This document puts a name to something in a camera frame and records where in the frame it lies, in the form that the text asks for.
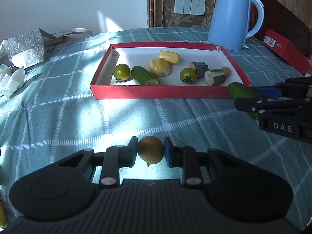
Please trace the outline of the green cucumber half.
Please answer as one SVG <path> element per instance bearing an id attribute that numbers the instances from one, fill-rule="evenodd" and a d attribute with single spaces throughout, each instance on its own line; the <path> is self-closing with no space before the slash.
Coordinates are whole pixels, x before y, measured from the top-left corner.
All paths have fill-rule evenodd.
<path id="1" fill-rule="evenodd" d="M 256 98 L 265 100 L 260 94 L 239 82 L 232 82 L 227 86 L 229 96 L 235 101 L 237 98 Z"/>

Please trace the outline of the brown round longan fruit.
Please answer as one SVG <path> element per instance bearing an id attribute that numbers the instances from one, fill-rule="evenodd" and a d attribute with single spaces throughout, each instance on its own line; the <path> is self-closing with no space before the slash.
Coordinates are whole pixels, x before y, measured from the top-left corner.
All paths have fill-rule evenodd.
<path id="1" fill-rule="evenodd" d="M 137 153 L 146 166 L 158 164 L 164 156 L 163 142 L 155 136 L 145 136 L 138 142 Z"/>

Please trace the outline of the eggplant piece dark skin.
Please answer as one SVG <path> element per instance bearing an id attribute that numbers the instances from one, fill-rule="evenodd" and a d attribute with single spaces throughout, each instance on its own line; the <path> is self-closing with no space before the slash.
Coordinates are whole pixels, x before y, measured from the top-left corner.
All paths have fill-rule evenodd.
<path id="1" fill-rule="evenodd" d="M 209 70 L 209 66 L 203 61 L 191 61 L 188 67 L 196 71 L 197 78 L 202 78 L 205 72 Z"/>

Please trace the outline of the red small box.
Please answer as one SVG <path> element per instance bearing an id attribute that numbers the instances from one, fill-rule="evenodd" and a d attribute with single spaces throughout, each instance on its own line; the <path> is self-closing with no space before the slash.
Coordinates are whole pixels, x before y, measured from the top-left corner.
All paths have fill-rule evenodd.
<path id="1" fill-rule="evenodd" d="M 310 62 L 288 39 L 271 29 L 267 29 L 262 43 L 303 76 L 309 75 Z"/>

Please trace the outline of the small brown round fruit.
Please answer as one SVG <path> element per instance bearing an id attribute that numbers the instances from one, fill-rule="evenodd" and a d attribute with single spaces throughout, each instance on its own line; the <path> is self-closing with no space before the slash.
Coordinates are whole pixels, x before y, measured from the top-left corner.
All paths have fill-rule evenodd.
<path id="1" fill-rule="evenodd" d="M 225 78 L 228 78 L 231 75 L 231 70 L 229 67 L 224 66 L 221 68 L 223 73 L 225 74 Z"/>

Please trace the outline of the checked teal bedspread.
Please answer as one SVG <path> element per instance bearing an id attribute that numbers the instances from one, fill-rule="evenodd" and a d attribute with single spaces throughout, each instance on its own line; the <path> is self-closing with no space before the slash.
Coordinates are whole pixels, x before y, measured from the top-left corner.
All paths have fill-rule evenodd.
<path id="1" fill-rule="evenodd" d="M 132 136 L 168 136 L 176 145 L 217 148 L 283 177 L 293 189 L 287 219 L 311 218 L 311 145 L 260 130 L 230 99 L 96 100 L 90 82 L 113 43 L 206 43 L 203 27 L 140 28 L 58 45 L 27 71 L 11 98 L 1 97 L 1 204 L 16 219 L 8 193 L 19 178 L 84 148 L 103 152 Z"/>

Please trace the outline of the green tomato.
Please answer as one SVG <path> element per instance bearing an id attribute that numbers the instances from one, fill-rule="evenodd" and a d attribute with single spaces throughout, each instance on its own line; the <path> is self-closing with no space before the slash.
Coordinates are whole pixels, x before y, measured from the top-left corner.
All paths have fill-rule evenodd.
<path id="1" fill-rule="evenodd" d="M 131 76 L 131 70 L 125 63 L 117 65 L 113 70 L 113 76 L 117 83 L 127 81 Z"/>
<path id="2" fill-rule="evenodd" d="M 179 78 L 182 83 L 192 85 L 197 80 L 197 74 L 196 71 L 192 68 L 183 68 L 180 71 Z"/>

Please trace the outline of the cut cucumber piece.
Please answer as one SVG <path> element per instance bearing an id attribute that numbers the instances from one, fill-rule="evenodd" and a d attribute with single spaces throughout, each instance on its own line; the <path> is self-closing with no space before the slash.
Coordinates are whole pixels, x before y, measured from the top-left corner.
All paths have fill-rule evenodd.
<path id="1" fill-rule="evenodd" d="M 143 86 L 160 86 L 160 81 L 141 66 L 134 66 L 131 69 L 132 79 L 138 84 Z"/>

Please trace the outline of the light blue electric kettle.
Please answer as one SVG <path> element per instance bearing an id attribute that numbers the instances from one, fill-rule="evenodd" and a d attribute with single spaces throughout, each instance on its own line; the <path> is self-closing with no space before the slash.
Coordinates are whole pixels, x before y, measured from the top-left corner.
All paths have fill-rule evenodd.
<path id="1" fill-rule="evenodd" d="M 258 18 L 249 29 L 251 5 L 258 11 Z M 240 51 L 246 40 L 260 30 L 263 21 L 264 5 L 260 0 L 215 0 L 208 40 L 228 50 Z"/>

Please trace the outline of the red shallow cardboard tray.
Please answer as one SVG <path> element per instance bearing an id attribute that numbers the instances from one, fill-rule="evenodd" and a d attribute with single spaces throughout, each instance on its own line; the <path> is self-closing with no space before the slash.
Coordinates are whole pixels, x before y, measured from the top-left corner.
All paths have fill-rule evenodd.
<path id="1" fill-rule="evenodd" d="M 148 69 L 148 62 L 156 59 L 162 50 L 179 54 L 180 61 L 171 65 L 168 76 L 159 78 L 159 86 L 141 86 L 133 79 L 123 83 L 115 81 L 113 70 L 117 65 L 124 63 L 129 68 L 141 66 Z M 193 85 L 187 85 L 180 80 L 179 74 L 192 61 L 203 61 L 210 69 L 226 66 L 231 74 L 220 86 L 208 86 L 203 78 Z M 224 48 L 208 43 L 133 42 L 109 46 L 91 80 L 90 88 L 96 99 L 228 98 L 227 86 L 232 82 L 251 85 Z"/>

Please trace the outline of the yellow starfruit piece in tray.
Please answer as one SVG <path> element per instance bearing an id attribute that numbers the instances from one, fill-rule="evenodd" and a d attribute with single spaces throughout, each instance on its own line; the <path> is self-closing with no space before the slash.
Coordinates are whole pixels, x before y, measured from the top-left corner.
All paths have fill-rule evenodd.
<path id="1" fill-rule="evenodd" d="M 158 54 L 158 58 L 163 58 L 169 63 L 175 65 L 178 64 L 180 61 L 180 54 L 171 51 L 161 50 Z"/>

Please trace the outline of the white crumpled tissue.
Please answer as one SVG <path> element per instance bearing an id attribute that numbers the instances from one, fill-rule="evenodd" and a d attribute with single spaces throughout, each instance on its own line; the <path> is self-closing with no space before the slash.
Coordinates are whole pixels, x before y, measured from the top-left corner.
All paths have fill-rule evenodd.
<path id="1" fill-rule="evenodd" d="M 6 98 L 11 98 L 16 90 L 24 86 L 25 83 L 26 74 L 23 66 L 17 68 L 1 65 L 1 94 Z"/>

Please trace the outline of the silver patterned gift bag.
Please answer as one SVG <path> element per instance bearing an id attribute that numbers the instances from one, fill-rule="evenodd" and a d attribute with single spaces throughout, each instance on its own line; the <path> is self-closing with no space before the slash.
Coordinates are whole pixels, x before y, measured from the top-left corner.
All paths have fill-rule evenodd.
<path id="1" fill-rule="evenodd" d="M 28 68 L 47 60 L 54 48 L 72 41 L 71 35 L 91 37 L 93 30 L 89 28 L 73 28 L 71 30 L 48 33 L 41 28 L 19 34 L 1 43 L 1 64 Z"/>

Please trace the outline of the white wall switch panel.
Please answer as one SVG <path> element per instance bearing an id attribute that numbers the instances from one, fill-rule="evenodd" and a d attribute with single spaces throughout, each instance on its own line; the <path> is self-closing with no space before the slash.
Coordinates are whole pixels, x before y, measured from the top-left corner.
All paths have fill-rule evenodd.
<path id="1" fill-rule="evenodd" d="M 174 0 L 174 14 L 205 15 L 205 0 Z"/>

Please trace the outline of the ornate wooden frame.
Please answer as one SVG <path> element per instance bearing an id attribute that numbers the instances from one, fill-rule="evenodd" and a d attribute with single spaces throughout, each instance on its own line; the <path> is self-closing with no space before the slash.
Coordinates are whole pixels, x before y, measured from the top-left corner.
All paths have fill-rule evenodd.
<path id="1" fill-rule="evenodd" d="M 215 0 L 204 0 L 204 14 L 175 14 L 175 0 L 148 0 L 148 27 L 209 27 Z"/>

